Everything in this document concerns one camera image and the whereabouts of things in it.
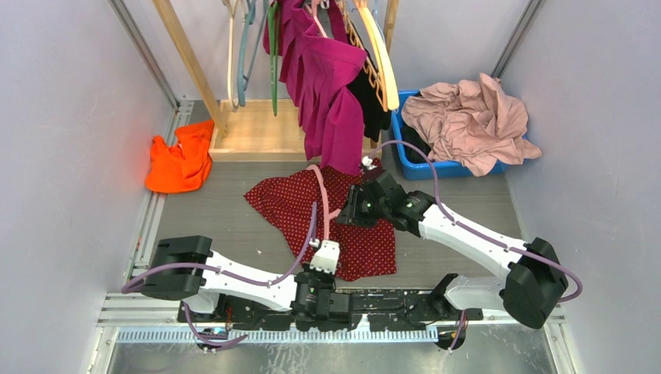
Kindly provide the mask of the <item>red dotted garment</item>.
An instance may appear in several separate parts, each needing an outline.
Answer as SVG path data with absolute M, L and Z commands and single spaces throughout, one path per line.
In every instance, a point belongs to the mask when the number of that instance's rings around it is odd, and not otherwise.
M 330 200 L 330 211 L 340 210 L 351 185 L 361 182 L 330 166 L 320 168 Z M 306 237 L 312 205 L 317 204 L 315 236 L 323 239 L 323 207 L 316 176 L 306 169 L 286 177 L 268 178 L 244 195 L 247 203 L 284 236 L 297 256 Z M 392 224 L 380 220 L 372 228 L 330 223 L 330 240 L 341 254 L 337 276 L 344 281 L 391 275 L 397 272 L 395 234 Z

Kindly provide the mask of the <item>pink plastic hanger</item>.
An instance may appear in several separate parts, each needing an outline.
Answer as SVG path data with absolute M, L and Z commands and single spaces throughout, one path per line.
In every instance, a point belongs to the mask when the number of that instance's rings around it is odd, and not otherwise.
M 324 185 L 323 175 L 320 168 L 315 164 L 311 164 L 306 168 L 306 170 L 312 171 L 316 176 L 323 207 L 323 240 L 329 240 L 331 238 L 331 221 L 336 218 L 341 211 L 331 211 L 330 209 L 330 200 L 328 197 L 327 189 Z

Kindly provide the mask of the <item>black skirt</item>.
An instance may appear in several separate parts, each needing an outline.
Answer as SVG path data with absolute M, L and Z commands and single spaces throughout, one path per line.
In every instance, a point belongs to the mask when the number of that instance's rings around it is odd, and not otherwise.
M 369 53 L 361 47 L 351 44 L 350 33 L 346 33 L 347 69 L 345 70 L 345 86 L 348 92 L 343 96 L 341 111 L 346 121 L 345 129 L 359 146 L 359 133 L 377 142 L 382 130 L 391 125 L 391 112 L 384 111 L 378 100 L 376 89 L 369 83 L 369 75 L 363 70 L 365 62 L 371 61 Z

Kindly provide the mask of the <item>magenta skirt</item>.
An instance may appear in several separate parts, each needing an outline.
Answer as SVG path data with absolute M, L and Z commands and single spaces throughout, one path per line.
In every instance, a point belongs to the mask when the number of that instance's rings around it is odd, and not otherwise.
M 306 158 L 320 159 L 347 175 L 357 175 L 362 159 L 362 108 L 348 86 L 362 71 L 366 52 L 352 45 L 338 5 L 328 9 L 331 37 L 318 27 L 301 1 L 279 1 L 279 80 L 299 110 Z

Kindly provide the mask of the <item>light blue hanger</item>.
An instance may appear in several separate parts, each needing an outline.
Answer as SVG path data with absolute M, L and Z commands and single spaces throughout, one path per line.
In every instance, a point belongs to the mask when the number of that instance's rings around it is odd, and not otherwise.
M 376 23 L 376 28 L 377 28 L 378 31 L 380 32 L 380 36 L 381 36 L 381 38 L 382 38 L 383 40 L 385 40 L 383 27 L 382 27 L 382 26 L 380 25 L 380 23 L 379 23 L 380 1 L 379 1 L 379 0 L 372 0 L 372 1 L 369 1 L 368 9 L 369 9 L 370 14 L 371 14 L 372 17 L 374 18 L 374 21 L 375 21 L 375 23 Z

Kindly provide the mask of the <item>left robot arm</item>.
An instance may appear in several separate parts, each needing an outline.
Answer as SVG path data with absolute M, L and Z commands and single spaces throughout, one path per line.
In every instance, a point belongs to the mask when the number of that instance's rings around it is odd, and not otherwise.
M 147 275 L 136 289 L 147 297 L 183 301 L 189 310 L 216 322 L 227 312 L 232 296 L 285 312 L 305 322 L 348 323 L 351 296 L 334 286 L 340 247 L 330 240 L 311 239 L 312 256 L 299 273 L 269 273 L 237 263 L 211 249 L 211 238 L 201 235 L 159 241 Z

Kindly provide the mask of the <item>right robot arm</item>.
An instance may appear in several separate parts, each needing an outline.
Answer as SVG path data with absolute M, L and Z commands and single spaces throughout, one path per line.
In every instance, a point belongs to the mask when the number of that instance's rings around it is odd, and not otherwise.
M 447 274 L 434 288 L 433 310 L 453 319 L 466 309 L 505 311 L 520 324 L 540 329 L 569 287 L 553 246 L 501 235 L 471 221 L 428 193 L 407 192 L 380 168 L 352 185 L 336 222 L 371 228 L 381 221 L 396 230 L 440 243 L 478 263 L 488 277 Z

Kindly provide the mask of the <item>light wooden hanger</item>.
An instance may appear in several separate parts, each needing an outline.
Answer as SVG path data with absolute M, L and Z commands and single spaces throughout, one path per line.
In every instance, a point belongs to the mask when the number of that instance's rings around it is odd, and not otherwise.
M 396 111 L 400 105 L 398 88 L 384 36 L 369 10 L 368 1 L 354 0 L 353 3 L 361 16 L 374 51 L 381 104 L 385 111 Z

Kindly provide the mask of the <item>wooden hanger rack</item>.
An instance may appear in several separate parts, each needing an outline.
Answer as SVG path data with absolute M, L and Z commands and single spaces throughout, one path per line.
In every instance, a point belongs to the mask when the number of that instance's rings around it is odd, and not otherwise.
M 153 5 L 215 124 L 209 149 L 212 161 L 305 161 L 304 132 L 295 120 L 299 111 L 293 102 L 279 99 L 277 117 L 270 111 L 270 102 L 266 99 L 249 100 L 245 107 L 232 112 L 228 108 L 228 99 L 217 101 L 214 96 L 172 3 L 155 1 Z M 397 12 L 398 2 L 389 1 L 384 19 L 388 54 Z

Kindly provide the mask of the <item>cream hanger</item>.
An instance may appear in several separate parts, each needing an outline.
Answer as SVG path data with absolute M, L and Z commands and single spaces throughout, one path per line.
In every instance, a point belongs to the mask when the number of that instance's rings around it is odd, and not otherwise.
M 235 92 L 234 82 L 234 62 L 235 62 L 235 19 L 240 7 L 240 1 L 222 0 L 222 4 L 228 11 L 228 52 L 227 52 L 227 70 L 226 70 L 226 88 L 228 95 L 228 108 L 232 112 L 239 109 L 239 99 Z

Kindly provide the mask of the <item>teal blue hanger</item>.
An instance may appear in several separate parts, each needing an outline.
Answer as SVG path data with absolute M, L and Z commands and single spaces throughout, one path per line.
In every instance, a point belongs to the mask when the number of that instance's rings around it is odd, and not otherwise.
M 268 1 L 244 1 L 246 10 L 242 23 L 242 35 L 239 44 L 238 68 L 236 77 L 237 98 L 240 107 L 246 106 L 246 91 L 248 89 L 253 67 L 255 64 L 256 53 L 260 46 L 259 36 L 262 34 L 266 24 Z M 253 46 L 249 48 L 250 30 L 252 26 L 258 26 L 256 39 Z

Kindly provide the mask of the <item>green hanger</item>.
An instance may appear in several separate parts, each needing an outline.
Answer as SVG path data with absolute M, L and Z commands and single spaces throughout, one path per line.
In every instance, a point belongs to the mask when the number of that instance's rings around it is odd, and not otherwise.
M 267 9 L 268 44 L 270 59 L 270 94 L 274 117 L 278 114 L 278 58 L 279 58 L 279 4 L 272 1 Z

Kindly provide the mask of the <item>blue plastic bin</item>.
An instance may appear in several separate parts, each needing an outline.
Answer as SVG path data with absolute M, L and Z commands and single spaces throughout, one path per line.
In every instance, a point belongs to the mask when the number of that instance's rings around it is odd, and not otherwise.
M 391 112 L 391 131 L 393 139 L 404 140 L 402 129 L 407 128 L 407 125 L 402 119 L 401 109 L 407 99 L 417 93 L 416 90 L 401 90 L 398 92 L 400 107 L 398 110 Z M 395 146 L 395 157 L 401 165 L 401 173 L 404 178 L 412 181 L 433 178 L 432 168 L 415 151 L 399 143 Z M 433 167 L 439 178 L 473 176 L 469 169 L 462 166 L 457 161 L 434 161 Z

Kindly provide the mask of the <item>black garment in bin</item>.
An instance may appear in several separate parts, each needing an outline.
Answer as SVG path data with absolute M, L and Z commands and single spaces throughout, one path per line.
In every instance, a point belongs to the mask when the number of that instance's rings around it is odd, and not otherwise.
M 403 141 L 412 144 L 420 151 L 422 151 L 426 156 L 429 156 L 430 151 L 432 150 L 429 144 L 427 144 L 422 137 L 410 126 L 404 124 L 401 127 L 401 138 Z M 404 146 L 405 156 L 409 162 L 412 164 L 426 164 L 425 159 L 416 151 L 410 147 Z

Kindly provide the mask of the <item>pink garment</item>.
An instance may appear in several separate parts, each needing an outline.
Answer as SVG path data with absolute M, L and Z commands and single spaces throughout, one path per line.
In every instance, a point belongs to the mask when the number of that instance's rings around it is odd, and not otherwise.
M 435 83 L 411 95 L 401 109 L 404 123 L 430 147 L 432 161 L 457 161 L 472 175 L 489 174 L 498 162 L 520 165 L 542 156 L 525 138 L 528 112 L 496 78 Z

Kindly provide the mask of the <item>orange garment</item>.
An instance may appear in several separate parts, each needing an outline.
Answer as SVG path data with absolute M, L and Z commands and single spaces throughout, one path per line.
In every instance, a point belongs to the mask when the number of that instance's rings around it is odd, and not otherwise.
M 155 136 L 150 148 L 150 171 L 145 186 L 152 192 L 177 194 L 201 189 L 212 169 L 209 155 L 215 124 L 212 120 L 175 130 L 176 143 L 169 146 Z

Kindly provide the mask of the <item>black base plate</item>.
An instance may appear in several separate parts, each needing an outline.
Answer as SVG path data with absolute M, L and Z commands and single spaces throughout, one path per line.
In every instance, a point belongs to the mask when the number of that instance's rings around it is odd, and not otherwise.
M 366 318 L 371 332 L 417 331 L 434 323 L 449 322 L 455 326 L 459 312 L 441 307 L 430 296 L 430 290 L 419 289 L 350 289 L 341 293 L 350 295 L 353 302 L 350 319 L 321 322 L 298 321 L 286 312 L 275 312 L 256 302 L 222 295 L 216 309 L 210 314 L 191 312 L 194 323 L 216 323 L 233 330 L 285 331 L 291 326 L 297 330 L 321 332 L 355 330 Z

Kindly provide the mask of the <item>aluminium rail frame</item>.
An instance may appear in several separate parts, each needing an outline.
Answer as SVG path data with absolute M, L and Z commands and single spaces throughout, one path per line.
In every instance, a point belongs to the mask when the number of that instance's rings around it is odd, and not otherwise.
M 118 328 L 119 343 L 198 343 L 199 335 L 224 343 L 239 340 L 242 344 L 364 344 L 364 343 L 415 343 L 432 342 L 445 345 L 452 341 L 456 331 L 449 322 L 434 323 L 417 331 L 371 332 L 363 318 L 355 330 L 321 332 L 297 330 L 295 326 L 285 331 L 233 330 L 216 323 L 186 322 L 184 307 L 178 301 L 148 298 L 139 294 L 107 295 L 98 319 L 101 327 Z

